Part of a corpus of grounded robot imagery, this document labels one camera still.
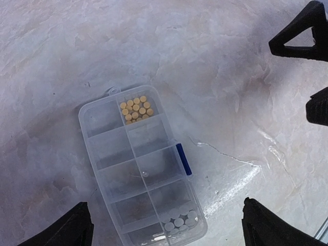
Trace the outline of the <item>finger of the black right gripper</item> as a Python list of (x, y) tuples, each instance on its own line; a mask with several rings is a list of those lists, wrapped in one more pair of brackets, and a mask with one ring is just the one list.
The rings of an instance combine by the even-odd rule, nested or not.
[[(310, 28), (314, 39), (311, 47), (293, 47), (286, 43)], [(310, 1), (302, 11), (269, 41), (273, 55), (327, 61), (327, 19), (324, 4)]]
[(328, 87), (310, 96), (310, 100), (305, 105), (308, 122), (323, 126), (328, 125), (327, 97)]

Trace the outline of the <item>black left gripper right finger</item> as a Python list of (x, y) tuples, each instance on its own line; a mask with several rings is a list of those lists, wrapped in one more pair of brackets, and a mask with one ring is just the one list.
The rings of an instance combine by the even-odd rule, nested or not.
[(250, 245), (325, 245), (324, 242), (289, 225), (256, 199), (244, 200), (242, 228)]

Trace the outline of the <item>clear plastic pill organizer box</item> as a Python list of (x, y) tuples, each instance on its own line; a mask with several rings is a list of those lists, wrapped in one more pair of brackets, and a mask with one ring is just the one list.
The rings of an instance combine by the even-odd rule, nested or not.
[[(125, 125), (119, 102), (141, 95), (155, 103), (155, 115)], [(123, 245), (186, 245), (206, 234), (208, 225), (190, 181), (192, 171), (153, 87), (113, 89), (107, 97), (83, 105), (78, 119), (97, 184)], [(168, 235), (160, 214), (186, 203), (196, 204), (198, 224)]]

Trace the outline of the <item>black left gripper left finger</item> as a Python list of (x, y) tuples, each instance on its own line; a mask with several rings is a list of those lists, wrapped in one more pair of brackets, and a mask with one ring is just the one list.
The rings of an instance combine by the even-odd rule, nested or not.
[(20, 245), (91, 245), (94, 224), (87, 202), (79, 202), (56, 222)]

